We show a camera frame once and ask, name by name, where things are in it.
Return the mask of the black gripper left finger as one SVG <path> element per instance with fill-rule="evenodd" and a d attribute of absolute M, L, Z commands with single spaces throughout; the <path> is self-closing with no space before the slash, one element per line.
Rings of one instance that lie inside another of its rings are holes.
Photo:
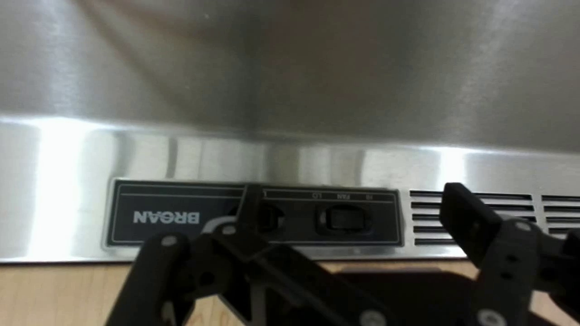
<path fill-rule="evenodd" d="M 219 297 L 246 326 L 337 326 L 335 277 L 293 248 L 260 239 L 260 205 L 260 188 L 250 185 L 230 234 L 146 239 L 105 326 L 184 326 L 204 297 Z"/>

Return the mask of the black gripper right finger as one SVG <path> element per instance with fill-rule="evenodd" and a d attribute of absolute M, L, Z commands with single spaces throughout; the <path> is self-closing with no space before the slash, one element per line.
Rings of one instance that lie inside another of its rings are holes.
<path fill-rule="evenodd" d="M 467 326 L 541 321 L 529 310 L 534 292 L 580 319 L 578 230 L 558 239 L 529 221 L 500 217 L 462 183 L 444 185 L 438 219 L 478 270 Z"/>

